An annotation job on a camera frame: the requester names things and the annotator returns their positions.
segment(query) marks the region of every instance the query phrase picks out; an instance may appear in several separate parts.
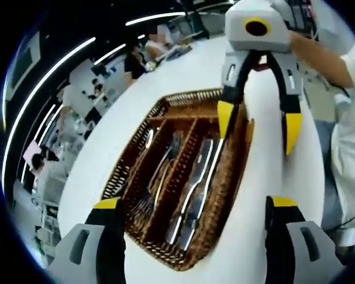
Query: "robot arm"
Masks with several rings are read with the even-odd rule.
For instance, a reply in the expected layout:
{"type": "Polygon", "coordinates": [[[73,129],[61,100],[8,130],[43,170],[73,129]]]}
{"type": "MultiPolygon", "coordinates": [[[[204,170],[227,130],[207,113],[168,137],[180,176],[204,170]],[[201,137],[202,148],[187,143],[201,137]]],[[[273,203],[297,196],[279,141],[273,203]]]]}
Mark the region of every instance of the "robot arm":
{"type": "Polygon", "coordinates": [[[289,48],[288,27],[293,20],[292,14],[286,13],[287,6],[284,0],[273,4],[267,0],[242,0],[228,10],[225,34],[230,46],[222,69],[223,95],[217,108],[220,134],[226,138],[243,100],[247,77],[266,56],[279,87],[285,154],[292,151],[302,121],[301,81],[297,60],[289,48]]]}

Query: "brown woven basket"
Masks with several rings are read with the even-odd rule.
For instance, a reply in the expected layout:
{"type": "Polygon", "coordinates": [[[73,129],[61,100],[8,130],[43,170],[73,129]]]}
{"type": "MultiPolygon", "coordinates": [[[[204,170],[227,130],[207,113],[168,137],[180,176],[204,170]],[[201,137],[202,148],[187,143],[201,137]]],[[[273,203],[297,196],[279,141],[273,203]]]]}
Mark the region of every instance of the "brown woven basket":
{"type": "MultiPolygon", "coordinates": [[[[187,270],[204,258],[218,241],[237,194],[253,134],[253,121],[248,122],[241,105],[234,130],[225,142],[204,211],[187,251],[165,242],[172,216],[183,202],[183,191],[192,166],[205,138],[218,134],[217,101],[220,89],[179,93],[162,98],[147,115],[125,148],[104,190],[103,199],[113,197],[127,180],[123,194],[125,231],[142,249],[175,270],[187,270]],[[149,129],[160,127],[151,147],[145,149],[149,129]],[[169,145],[173,133],[183,134],[182,148],[164,180],[158,203],[150,219],[134,215],[136,206],[169,145]]],[[[152,196],[161,178],[157,175],[151,187],[152,196]]]]}

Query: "silverware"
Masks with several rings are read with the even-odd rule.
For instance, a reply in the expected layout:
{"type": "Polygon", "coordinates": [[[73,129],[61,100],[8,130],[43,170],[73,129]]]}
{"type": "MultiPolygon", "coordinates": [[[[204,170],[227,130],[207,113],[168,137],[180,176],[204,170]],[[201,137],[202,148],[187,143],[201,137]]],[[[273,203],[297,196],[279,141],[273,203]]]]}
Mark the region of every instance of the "silverware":
{"type": "Polygon", "coordinates": [[[180,231],[178,243],[179,247],[184,251],[188,249],[189,244],[192,241],[202,211],[204,210],[204,205],[206,202],[206,198],[208,197],[212,178],[217,167],[218,161],[220,159],[222,147],[224,145],[224,139],[221,138],[219,141],[216,142],[216,145],[217,149],[211,157],[211,167],[205,180],[205,186],[192,201],[192,204],[187,211],[184,224],[182,225],[182,229],[180,231]]]}
{"type": "Polygon", "coordinates": [[[195,191],[196,187],[202,182],[206,169],[208,167],[209,159],[213,151],[214,141],[213,139],[205,139],[201,144],[201,149],[199,152],[199,157],[197,159],[196,165],[193,166],[193,175],[192,179],[188,183],[188,191],[184,197],[184,202],[179,213],[172,217],[172,222],[167,231],[166,241],[169,244],[174,244],[177,237],[180,227],[182,225],[183,216],[186,212],[189,200],[195,191]]]}
{"type": "Polygon", "coordinates": [[[145,214],[145,219],[149,219],[151,214],[154,210],[154,204],[157,202],[157,197],[159,197],[160,190],[157,192],[158,196],[154,199],[152,198],[151,188],[153,186],[154,180],[157,177],[160,168],[163,166],[163,163],[169,159],[173,160],[179,154],[180,148],[182,146],[182,135],[181,134],[173,134],[172,142],[170,146],[167,148],[166,152],[164,153],[162,159],[160,160],[154,174],[152,175],[149,183],[143,193],[142,198],[138,201],[135,207],[130,211],[131,220],[140,214],[145,214]]]}

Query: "knife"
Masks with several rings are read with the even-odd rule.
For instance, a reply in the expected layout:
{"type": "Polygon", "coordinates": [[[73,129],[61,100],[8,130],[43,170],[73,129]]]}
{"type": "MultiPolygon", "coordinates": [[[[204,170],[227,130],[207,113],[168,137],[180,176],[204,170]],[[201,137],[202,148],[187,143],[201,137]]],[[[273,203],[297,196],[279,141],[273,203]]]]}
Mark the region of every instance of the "knife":
{"type": "Polygon", "coordinates": [[[206,198],[208,197],[211,181],[212,181],[215,169],[217,167],[217,163],[220,159],[220,155],[222,152],[224,139],[220,139],[219,141],[216,141],[215,144],[216,144],[217,149],[213,153],[212,157],[210,158],[210,165],[211,166],[210,166],[208,175],[206,177],[205,186],[200,191],[200,193],[197,194],[195,199],[192,201],[192,204],[187,211],[187,216],[186,216],[184,223],[182,225],[180,237],[178,240],[178,245],[184,251],[186,251],[188,249],[189,244],[192,241],[192,238],[193,238],[193,235],[195,234],[196,227],[198,225],[202,211],[204,210],[204,205],[205,205],[206,198]]]}
{"type": "Polygon", "coordinates": [[[196,164],[193,166],[193,175],[188,182],[188,191],[184,197],[184,202],[178,213],[172,217],[170,227],[167,231],[166,241],[169,244],[174,244],[180,227],[182,225],[183,216],[186,212],[189,200],[195,191],[196,187],[202,182],[206,169],[209,164],[209,159],[212,156],[214,141],[213,139],[205,139],[201,144],[201,149],[196,164]]]}

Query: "white table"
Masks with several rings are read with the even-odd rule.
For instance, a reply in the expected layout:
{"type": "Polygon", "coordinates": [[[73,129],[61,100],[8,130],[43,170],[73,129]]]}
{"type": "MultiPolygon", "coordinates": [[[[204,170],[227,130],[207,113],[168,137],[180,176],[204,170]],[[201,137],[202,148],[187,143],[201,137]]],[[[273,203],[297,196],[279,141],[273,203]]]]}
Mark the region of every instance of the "white table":
{"type": "MultiPolygon", "coordinates": [[[[85,222],[123,148],[159,98],[221,86],[225,45],[223,37],[196,43],[180,59],[139,78],[109,109],[68,178],[58,213],[62,236],[85,222]]],[[[245,93],[248,115],[255,119],[254,137],[238,196],[216,248],[191,270],[175,272],[125,236],[127,283],[264,283],[266,195],[294,198],[306,219],[320,224],[324,170],[306,101],[302,102],[304,120],[296,147],[283,158],[278,89],[272,72],[251,73],[245,93]]]]}

